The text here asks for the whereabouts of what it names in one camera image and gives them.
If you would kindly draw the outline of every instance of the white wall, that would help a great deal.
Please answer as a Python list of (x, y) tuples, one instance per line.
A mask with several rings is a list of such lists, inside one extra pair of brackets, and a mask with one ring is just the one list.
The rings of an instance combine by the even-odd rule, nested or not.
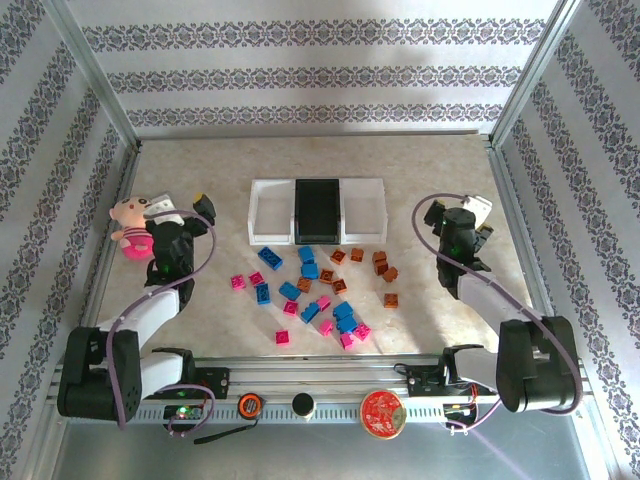
[(125, 146), (42, 5), (0, 6), (0, 478), (86, 307)]
[(554, 0), (71, 0), (143, 137), (489, 133)]
[(580, 6), (502, 148), (628, 477), (640, 476), (639, 5)]

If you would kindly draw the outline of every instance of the brown lego brick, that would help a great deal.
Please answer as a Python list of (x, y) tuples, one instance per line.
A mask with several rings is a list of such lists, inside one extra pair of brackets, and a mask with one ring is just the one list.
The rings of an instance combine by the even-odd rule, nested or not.
[(342, 262), (344, 262), (345, 257), (347, 256), (346, 253), (344, 253), (342, 250), (340, 250), (339, 248), (333, 252), (333, 255), (331, 255), (330, 260), (333, 263), (336, 263), (338, 265), (342, 265)]
[(393, 282), (396, 278), (398, 278), (398, 269), (396, 267), (391, 267), (389, 270), (382, 274), (382, 278), (384, 278), (387, 283)]
[(301, 292), (309, 293), (309, 290), (311, 290), (311, 279), (300, 277), (298, 280), (298, 289)]
[(323, 268), (322, 272), (320, 272), (320, 283), (331, 285), (333, 283), (333, 270)]
[(387, 254), (384, 253), (383, 251), (380, 252), (374, 252), (373, 254), (373, 264), (375, 265), (378, 262), (387, 262)]
[(361, 248), (352, 248), (351, 249), (351, 261), (352, 262), (361, 262), (364, 258), (364, 250)]
[(389, 270), (389, 264), (386, 260), (379, 260), (378, 263), (373, 265), (373, 269), (375, 270), (376, 275), (380, 276)]
[(384, 308), (398, 308), (398, 294), (397, 293), (385, 293), (384, 294)]
[(336, 295), (340, 295), (341, 293), (347, 291), (347, 284), (344, 283), (344, 280), (342, 280), (341, 278), (333, 282), (331, 286), (333, 287), (333, 293), (335, 293)]

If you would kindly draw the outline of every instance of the blue lego brick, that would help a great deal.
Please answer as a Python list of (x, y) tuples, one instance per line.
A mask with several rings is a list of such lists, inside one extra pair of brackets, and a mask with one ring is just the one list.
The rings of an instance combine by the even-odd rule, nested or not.
[(305, 263), (300, 267), (300, 273), (304, 278), (310, 278), (311, 280), (317, 280), (320, 276), (318, 273), (318, 265), (315, 263)]
[(267, 305), (271, 303), (268, 283), (261, 283), (256, 286), (256, 299), (258, 300), (258, 305)]
[(300, 314), (300, 318), (304, 323), (309, 323), (311, 320), (313, 320), (313, 317), (315, 317), (319, 311), (320, 307), (316, 302), (310, 303), (309, 306), (305, 308), (304, 311)]
[(278, 291), (282, 294), (282, 296), (291, 300), (292, 302), (295, 302), (300, 296), (300, 290), (291, 285), (289, 282), (284, 282), (280, 287), (280, 290)]
[(340, 305), (333, 309), (333, 316), (336, 320), (340, 320), (345, 317), (353, 315), (353, 308), (349, 305), (349, 302), (342, 302)]
[(258, 252), (260, 259), (269, 265), (273, 270), (277, 270), (282, 266), (282, 259), (273, 253), (269, 247), (264, 247)]
[(340, 333), (351, 333), (358, 326), (358, 322), (356, 322), (355, 319), (351, 315), (349, 315), (348, 317), (344, 317), (338, 320), (336, 326), (338, 327)]
[(316, 258), (313, 256), (313, 250), (311, 247), (302, 247), (298, 249), (298, 255), (302, 263), (316, 263)]

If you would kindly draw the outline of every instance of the toy block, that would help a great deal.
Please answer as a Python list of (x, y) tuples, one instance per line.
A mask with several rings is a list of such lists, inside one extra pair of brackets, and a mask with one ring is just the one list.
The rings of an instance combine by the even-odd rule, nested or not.
[(309, 293), (309, 290), (311, 290), (311, 280), (300, 277), (298, 279), (298, 290), (304, 293)]
[(335, 252), (333, 252), (333, 255), (331, 255), (329, 260), (337, 265), (342, 265), (342, 262), (344, 262), (346, 256), (347, 254), (338, 248)]
[(328, 283), (331, 285), (333, 283), (333, 270), (323, 268), (322, 272), (320, 272), (320, 283)]
[(328, 337), (329, 334), (333, 331), (333, 322), (329, 319), (325, 320), (320, 324), (318, 331), (322, 334), (323, 337)]
[(297, 300), (300, 296), (300, 290), (291, 285), (289, 282), (284, 282), (278, 292), (280, 292), (283, 297), (291, 300), (292, 302)]
[(300, 267), (300, 273), (304, 278), (310, 278), (311, 280), (317, 280), (318, 274), (318, 265), (315, 263), (305, 263)]
[(261, 283), (256, 287), (256, 299), (258, 300), (258, 305), (267, 305), (268, 303), (271, 303), (268, 283)]
[(244, 277), (242, 275), (236, 275), (231, 277), (231, 288), (234, 290), (242, 290), (247, 285), (244, 283)]
[(333, 316), (336, 320), (340, 320), (341, 318), (349, 317), (353, 315), (353, 308), (349, 305), (349, 302), (342, 302), (337, 307), (333, 309)]
[(289, 300), (284, 304), (284, 308), (282, 309), (285, 315), (289, 315), (290, 317), (295, 317), (298, 314), (298, 303), (292, 302)]
[(329, 308), (329, 305), (331, 305), (331, 299), (328, 296), (323, 295), (318, 300), (316, 300), (316, 303), (320, 307), (320, 311), (324, 312), (327, 308)]
[(384, 308), (398, 308), (398, 294), (397, 293), (385, 293), (384, 294)]
[(387, 262), (387, 254), (384, 253), (383, 251), (374, 252), (372, 258), (373, 258), (374, 265), (381, 260), (384, 260), (385, 263)]
[(364, 342), (367, 339), (370, 333), (371, 333), (371, 329), (367, 327), (364, 323), (361, 323), (360, 325), (358, 325), (356, 329), (353, 331), (353, 334), (362, 342)]
[(320, 307), (316, 302), (309, 304), (307, 308), (300, 314), (300, 318), (304, 323), (309, 323), (320, 312)]
[(380, 260), (378, 263), (375, 263), (373, 265), (373, 269), (375, 270), (376, 275), (380, 276), (384, 275), (384, 272), (389, 270), (389, 265), (386, 261)]
[(282, 266), (282, 259), (277, 256), (269, 247), (264, 247), (258, 252), (260, 259), (269, 265), (273, 270), (277, 270)]
[(342, 348), (349, 350), (353, 347), (353, 337), (348, 333), (343, 333), (340, 335), (340, 343), (342, 344)]
[(302, 263), (316, 263), (316, 257), (313, 255), (313, 250), (311, 250), (309, 246), (299, 248), (298, 256)]
[(398, 278), (398, 269), (396, 267), (391, 267), (389, 270), (382, 274), (382, 278), (384, 278), (385, 282), (391, 283), (396, 278)]
[(344, 280), (342, 280), (341, 278), (333, 282), (331, 284), (331, 287), (333, 288), (333, 293), (335, 293), (336, 295), (340, 295), (341, 293), (347, 291), (347, 284), (344, 283)]
[(276, 332), (276, 345), (280, 347), (284, 347), (285, 345), (289, 345), (289, 331), (288, 330), (279, 330)]
[(261, 283), (264, 283), (264, 278), (262, 278), (262, 274), (260, 272), (253, 272), (251, 275), (249, 275), (249, 281), (251, 282), (251, 285), (255, 287), (257, 285), (260, 285)]
[(352, 248), (351, 249), (351, 261), (352, 262), (361, 262), (364, 258), (364, 250), (361, 248)]
[(336, 327), (340, 333), (351, 333), (358, 327), (358, 322), (351, 315), (341, 318), (336, 322)]

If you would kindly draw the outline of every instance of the pink plush toy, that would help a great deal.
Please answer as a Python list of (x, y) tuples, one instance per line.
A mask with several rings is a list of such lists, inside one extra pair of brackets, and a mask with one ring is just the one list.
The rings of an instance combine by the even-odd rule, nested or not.
[(145, 228), (144, 210), (151, 205), (146, 198), (131, 197), (118, 202), (109, 216), (124, 227), (111, 234), (119, 241), (122, 253), (129, 260), (146, 260), (153, 255), (153, 237)]

